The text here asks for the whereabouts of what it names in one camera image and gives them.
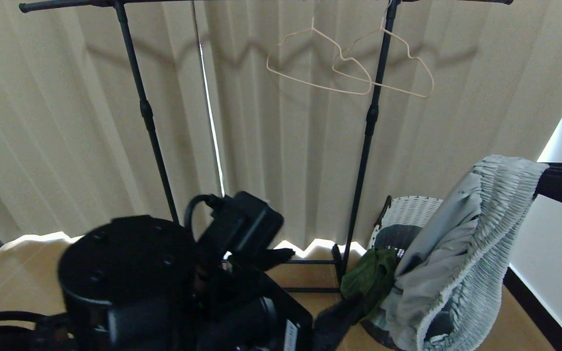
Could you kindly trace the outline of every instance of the clothing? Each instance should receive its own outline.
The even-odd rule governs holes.
[[[371,322],[406,351],[476,349],[498,315],[511,248],[547,167],[497,155],[478,162],[408,247]]]
[[[345,298],[363,295],[362,320],[372,317],[392,289],[396,253],[394,249],[373,247],[366,251],[352,271],[342,277],[340,291]]]

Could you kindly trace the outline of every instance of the green cloth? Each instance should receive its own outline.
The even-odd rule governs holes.
[[[340,291],[345,298],[363,295],[363,318],[369,319],[379,310],[381,302],[394,285],[396,271],[395,249],[373,247],[357,262],[357,266],[341,279]]]

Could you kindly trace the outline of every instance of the ribbed fabric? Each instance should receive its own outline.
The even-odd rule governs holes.
[[[524,158],[497,155],[473,167],[471,172],[482,176],[480,221],[462,268],[455,270],[417,326],[418,350],[474,350],[489,334],[500,310],[502,278],[511,249],[546,168],[546,164]],[[433,318],[450,297],[454,332],[441,340],[424,342]]]

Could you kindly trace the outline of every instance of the gray cloth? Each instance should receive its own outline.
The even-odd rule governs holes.
[[[413,240],[395,272],[395,288],[372,322],[404,350],[476,349],[500,309],[502,278],[517,231],[548,166],[488,156],[464,175]],[[426,340],[450,305],[452,333]]]

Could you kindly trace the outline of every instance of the curtain fold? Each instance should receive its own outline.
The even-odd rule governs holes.
[[[340,244],[348,230],[365,114],[371,96],[331,93],[269,73],[362,91],[330,69],[335,47],[303,33],[316,2],[196,2],[212,113],[228,193],[267,198],[285,216],[278,240]],[[321,1],[317,29],[348,47],[378,28],[386,1]],[[491,153],[536,159],[562,116],[562,2],[404,2],[394,33],[435,76],[422,99],[383,89],[356,240],[365,244],[388,194],[443,197],[470,165]],[[352,56],[374,78],[381,34]],[[422,67],[392,40],[384,83],[428,91]],[[342,71],[362,77],[346,62]]]
[[[192,4],[126,8],[182,214],[219,191]],[[76,236],[133,214],[170,218],[116,13],[0,2],[0,237]]]

